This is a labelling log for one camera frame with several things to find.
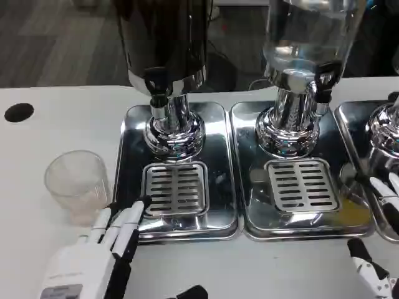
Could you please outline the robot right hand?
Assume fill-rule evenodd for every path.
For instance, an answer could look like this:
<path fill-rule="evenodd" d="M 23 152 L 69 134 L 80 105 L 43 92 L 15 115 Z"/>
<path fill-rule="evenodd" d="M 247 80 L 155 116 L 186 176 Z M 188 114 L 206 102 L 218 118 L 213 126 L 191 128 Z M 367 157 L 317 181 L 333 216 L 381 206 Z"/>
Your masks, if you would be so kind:
<path fill-rule="evenodd" d="M 376 195 L 378 207 L 393 231 L 398 233 L 398 175 L 390 172 L 388 179 L 391 186 L 374 176 L 357 175 L 357 180 L 365 186 L 365 190 Z M 363 241 L 352 238 L 347 241 L 347 247 L 358 275 L 375 298 L 398 298 L 398 279 L 373 261 Z"/>

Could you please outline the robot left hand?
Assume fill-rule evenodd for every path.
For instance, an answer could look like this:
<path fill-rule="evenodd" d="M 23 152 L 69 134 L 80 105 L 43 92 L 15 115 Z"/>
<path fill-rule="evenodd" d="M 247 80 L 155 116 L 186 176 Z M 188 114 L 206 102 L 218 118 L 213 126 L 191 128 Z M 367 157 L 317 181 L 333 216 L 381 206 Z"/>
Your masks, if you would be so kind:
<path fill-rule="evenodd" d="M 150 196 L 141 196 L 131 207 L 103 208 L 88 234 L 50 258 L 38 298 L 123 298 L 151 204 Z"/>

